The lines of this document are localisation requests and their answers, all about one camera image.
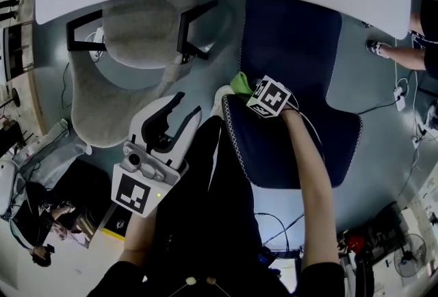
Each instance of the gray floor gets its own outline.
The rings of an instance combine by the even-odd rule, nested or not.
[[[172,91],[184,91],[184,106],[173,115],[174,124],[196,105],[203,108],[204,119],[208,117],[215,91],[229,83],[237,72],[240,38],[244,18],[244,0],[220,0],[221,16],[226,14],[234,23],[226,38],[218,43],[219,48],[209,62],[197,61],[192,73],[180,81]],[[413,9],[418,9],[420,0],[413,0]],[[70,111],[61,108],[62,73],[68,62],[65,38],[65,24],[70,19],[91,12],[86,9],[58,18],[45,25],[35,27],[34,47],[36,82],[40,104],[47,126],[60,118],[68,118]],[[93,31],[97,24],[78,31],[78,38]],[[367,38],[380,38],[394,42],[377,29],[364,29],[358,20],[344,16],[344,24],[339,44],[335,72],[329,91],[328,103],[334,108],[349,112],[360,112],[369,107],[391,103],[394,100],[394,63],[368,54],[364,43]],[[409,41],[399,42],[408,45]],[[124,88],[138,89],[149,86],[159,79],[160,72],[133,70],[126,68],[105,54],[98,63],[106,77]],[[409,71],[398,66],[398,77],[408,77]],[[423,87],[434,90],[436,83],[424,73],[418,74]],[[71,80],[65,99],[71,99]],[[398,196],[411,169],[414,148],[412,102],[415,92],[415,75],[411,75],[407,108],[398,112],[394,106],[386,107],[363,116],[363,133],[357,154],[344,183],[334,191],[335,212],[339,230],[362,224],[374,216],[384,206],[399,200],[404,206],[417,192],[438,160],[438,144],[425,140],[420,146],[419,168],[413,170],[412,177],[401,196]],[[431,98],[417,94],[417,119],[426,115]],[[111,174],[112,165],[122,158],[119,146],[110,149],[95,149],[86,161]],[[277,215],[285,224],[302,213],[299,191],[254,189],[256,211]],[[280,226],[271,218],[261,218],[262,239],[280,231]],[[304,220],[288,231],[292,248],[303,243]],[[236,246],[241,243],[236,238]],[[284,248],[284,237],[272,242],[273,248]]]

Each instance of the black chair leg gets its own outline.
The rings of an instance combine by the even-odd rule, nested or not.
[[[179,35],[177,51],[183,55],[196,56],[202,60],[208,60],[209,54],[195,47],[187,40],[190,23],[210,11],[218,5],[218,0],[212,0],[208,3],[196,6],[181,14],[181,22],[179,24]]]
[[[87,23],[102,18],[102,10],[92,12],[67,23],[68,51],[107,51],[105,44],[100,42],[78,42],[75,40],[75,30]]]
[[[435,92],[431,92],[430,90],[426,90],[426,89],[423,89],[423,88],[418,88],[418,91],[422,92],[423,94],[426,94],[426,95],[429,95],[431,97],[434,97],[434,98],[438,99],[438,94],[435,93]]]

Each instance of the green cloth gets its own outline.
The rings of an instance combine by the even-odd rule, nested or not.
[[[252,95],[254,92],[249,87],[248,78],[245,73],[239,72],[230,83],[231,89],[234,94]]]

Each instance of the blue chair cushion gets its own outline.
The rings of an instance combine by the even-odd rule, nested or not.
[[[342,28],[339,12],[299,0],[247,0],[240,70],[249,82],[268,75],[289,88],[318,131],[333,187],[345,179],[360,140],[358,115],[327,105]],[[236,95],[223,101],[226,124],[248,179],[262,188],[300,188],[283,119],[260,118]]]

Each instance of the red object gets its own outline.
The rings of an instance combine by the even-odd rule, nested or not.
[[[351,235],[347,240],[348,249],[358,254],[363,248],[365,248],[365,239],[363,236]]]

